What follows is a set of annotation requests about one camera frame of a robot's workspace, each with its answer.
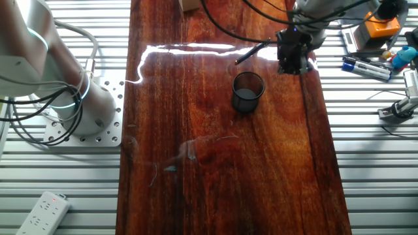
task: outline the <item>white power strip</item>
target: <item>white power strip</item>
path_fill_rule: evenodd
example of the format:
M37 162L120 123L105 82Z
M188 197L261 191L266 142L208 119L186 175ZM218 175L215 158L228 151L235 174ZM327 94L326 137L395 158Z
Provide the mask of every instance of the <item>white power strip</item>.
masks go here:
M43 193L16 235L52 235L69 207L65 196Z

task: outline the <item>wooden table surface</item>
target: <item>wooden table surface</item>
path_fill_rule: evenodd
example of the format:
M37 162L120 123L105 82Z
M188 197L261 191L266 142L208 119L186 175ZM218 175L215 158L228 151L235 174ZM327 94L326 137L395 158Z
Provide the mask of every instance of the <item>wooden table surface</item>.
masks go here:
M240 0L206 2L242 36L285 28ZM318 73L279 75L275 45L235 66L252 46L202 9L132 0L117 235L351 234ZM231 106L243 71L266 84L247 115Z

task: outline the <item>black cup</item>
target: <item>black cup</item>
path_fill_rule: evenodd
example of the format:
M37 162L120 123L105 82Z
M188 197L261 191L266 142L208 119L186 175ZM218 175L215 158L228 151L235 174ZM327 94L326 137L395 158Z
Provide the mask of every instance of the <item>black cup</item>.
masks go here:
M241 72L233 81L232 106L236 111L244 114L253 112L264 90L264 81L258 74Z

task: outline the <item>metal slotted table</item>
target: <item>metal slotted table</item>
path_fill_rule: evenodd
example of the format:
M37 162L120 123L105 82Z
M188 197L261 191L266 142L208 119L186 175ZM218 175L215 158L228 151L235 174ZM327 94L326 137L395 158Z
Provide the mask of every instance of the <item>metal slotted table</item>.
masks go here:
M418 1L402 34L418 27ZM130 1L48 1L62 22L91 32L99 41L96 76L125 77ZM70 51L84 64L88 39L58 29ZM418 136L399 138L380 126L377 109L404 98L402 75L389 83L340 70L345 54L339 32L329 31L315 51L329 113L353 234L418 234ZM400 37L394 50L406 44ZM19 107L31 113L31 106ZM46 121L35 117L25 127L43 138ZM396 134L418 133L418 119L386 125ZM114 234L120 151L115 148L39 149L9 129L0 157L0 234L15 234L44 191L63 193L71 203L56 234Z

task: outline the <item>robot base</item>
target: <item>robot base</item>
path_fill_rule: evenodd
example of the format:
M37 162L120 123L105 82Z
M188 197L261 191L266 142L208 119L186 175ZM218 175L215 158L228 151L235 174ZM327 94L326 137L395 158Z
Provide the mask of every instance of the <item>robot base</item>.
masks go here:
M103 86L109 90L116 102L116 113L110 125L103 131L90 136L70 136L68 141L64 141L57 146L50 148L85 148L85 147L117 147L121 144L122 138L122 120L123 120L123 101L125 94L125 79L113 78L94 78L97 85ZM56 123L47 119L47 125L44 135L44 141L58 138L65 129L60 123Z

